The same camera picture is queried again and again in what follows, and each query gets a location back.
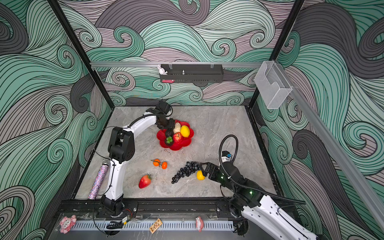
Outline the cream white fake pear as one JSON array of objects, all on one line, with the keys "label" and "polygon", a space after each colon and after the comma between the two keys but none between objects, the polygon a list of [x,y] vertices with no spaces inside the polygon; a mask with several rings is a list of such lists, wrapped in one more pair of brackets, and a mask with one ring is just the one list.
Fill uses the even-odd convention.
[{"label": "cream white fake pear", "polygon": [[181,132],[181,127],[182,127],[181,124],[179,122],[176,122],[175,126],[174,126],[174,129],[173,129],[174,134],[180,133]]}]

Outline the small yellow fake lemon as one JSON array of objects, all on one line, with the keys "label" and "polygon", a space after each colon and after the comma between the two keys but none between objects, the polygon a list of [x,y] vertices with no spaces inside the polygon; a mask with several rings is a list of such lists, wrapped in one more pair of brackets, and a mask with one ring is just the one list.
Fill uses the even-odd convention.
[{"label": "small yellow fake lemon", "polygon": [[199,181],[204,180],[206,177],[203,175],[203,172],[201,170],[197,171],[197,179]]}]

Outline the red wrinkled fake pepper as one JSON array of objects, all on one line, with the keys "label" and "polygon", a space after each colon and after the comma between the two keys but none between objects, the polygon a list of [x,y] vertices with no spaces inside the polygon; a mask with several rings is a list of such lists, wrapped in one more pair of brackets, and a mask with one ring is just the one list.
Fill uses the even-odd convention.
[{"label": "red wrinkled fake pepper", "polygon": [[182,134],[180,132],[175,133],[173,135],[173,140],[174,140],[175,143],[178,143],[178,142],[182,141],[183,140]]}]

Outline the large yellow fake lemon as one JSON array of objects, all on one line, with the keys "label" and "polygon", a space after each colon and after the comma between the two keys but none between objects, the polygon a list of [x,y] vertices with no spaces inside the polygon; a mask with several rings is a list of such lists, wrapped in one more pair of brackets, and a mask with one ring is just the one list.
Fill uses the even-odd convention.
[{"label": "large yellow fake lemon", "polygon": [[191,134],[191,130],[188,126],[183,125],[181,126],[180,133],[184,138],[188,138]]}]

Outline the red flower-shaped fruit bowl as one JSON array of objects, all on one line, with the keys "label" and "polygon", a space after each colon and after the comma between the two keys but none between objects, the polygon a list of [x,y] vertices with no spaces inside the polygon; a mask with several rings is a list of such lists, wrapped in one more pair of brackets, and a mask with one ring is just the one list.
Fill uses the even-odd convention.
[{"label": "red flower-shaped fruit bowl", "polygon": [[192,138],[194,137],[194,130],[190,127],[188,122],[181,122],[179,120],[175,120],[176,123],[180,123],[181,126],[187,126],[190,129],[190,135],[188,138],[182,138],[179,142],[173,143],[171,146],[166,144],[166,130],[159,130],[157,132],[157,139],[159,140],[159,144],[162,148],[170,149],[172,151],[178,151],[183,147],[187,147],[192,143]]}]

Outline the red fake strawberry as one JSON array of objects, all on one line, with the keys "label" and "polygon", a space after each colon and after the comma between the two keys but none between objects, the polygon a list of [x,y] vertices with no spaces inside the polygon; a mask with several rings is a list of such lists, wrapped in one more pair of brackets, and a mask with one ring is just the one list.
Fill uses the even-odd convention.
[{"label": "red fake strawberry", "polygon": [[152,183],[151,175],[147,174],[140,179],[139,188],[144,189]]}]

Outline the dark brown fake avocado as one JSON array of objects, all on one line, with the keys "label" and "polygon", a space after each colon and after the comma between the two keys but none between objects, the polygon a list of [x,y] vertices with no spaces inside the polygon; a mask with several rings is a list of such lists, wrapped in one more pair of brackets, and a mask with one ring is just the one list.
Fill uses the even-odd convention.
[{"label": "dark brown fake avocado", "polygon": [[165,132],[166,138],[172,137],[173,135],[174,135],[174,131],[172,129],[166,130],[166,132]]}]

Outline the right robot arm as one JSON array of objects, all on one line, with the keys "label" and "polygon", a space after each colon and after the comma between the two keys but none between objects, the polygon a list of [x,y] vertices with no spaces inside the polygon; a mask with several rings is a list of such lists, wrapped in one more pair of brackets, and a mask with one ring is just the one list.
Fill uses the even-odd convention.
[{"label": "right robot arm", "polygon": [[219,164],[205,163],[203,175],[233,193],[228,199],[229,211],[236,218],[254,223],[275,240],[325,240],[306,229],[279,206],[275,199],[291,206],[305,205],[305,201],[269,193],[257,183],[244,178],[234,165],[239,148],[235,135],[225,136],[219,145]]}]

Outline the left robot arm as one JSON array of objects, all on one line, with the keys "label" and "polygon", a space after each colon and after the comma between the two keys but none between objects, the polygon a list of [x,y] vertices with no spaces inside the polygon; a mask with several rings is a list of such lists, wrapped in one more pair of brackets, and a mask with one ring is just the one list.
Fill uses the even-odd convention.
[{"label": "left robot arm", "polygon": [[159,101],[155,108],[149,108],[146,112],[133,120],[125,127],[113,127],[108,144],[109,160],[112,169],[109,175],[108,187],[101,195],[101,202],[108,215],[113,218],[123,213],[123,183],[128,161],[135,154],[135,138],[147,128],[156,125],[160,130],[172,130],[175,120],[171,118],[173,108],[170,104]]}]

